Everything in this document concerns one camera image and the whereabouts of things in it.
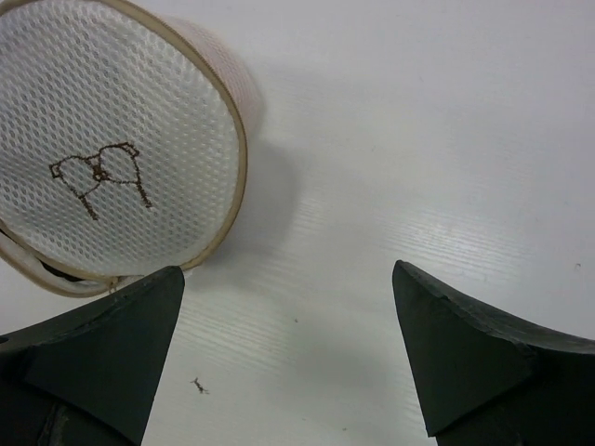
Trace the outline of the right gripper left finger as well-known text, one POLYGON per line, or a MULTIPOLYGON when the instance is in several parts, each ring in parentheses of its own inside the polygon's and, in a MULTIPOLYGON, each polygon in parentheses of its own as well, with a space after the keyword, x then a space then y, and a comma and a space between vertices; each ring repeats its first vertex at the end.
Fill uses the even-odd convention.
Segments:
POLYGON ((2 335, 2 444, 141 444, 184 287, 167 267, 2 335))

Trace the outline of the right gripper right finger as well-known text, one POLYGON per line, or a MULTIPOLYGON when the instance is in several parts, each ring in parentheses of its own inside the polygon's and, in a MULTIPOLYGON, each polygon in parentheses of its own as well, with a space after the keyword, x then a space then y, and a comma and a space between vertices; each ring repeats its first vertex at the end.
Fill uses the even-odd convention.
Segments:
POLYGON ((594 343, 465 295, 415 265, 392 272, 426 431, 440 445, 591 445, 594 343))

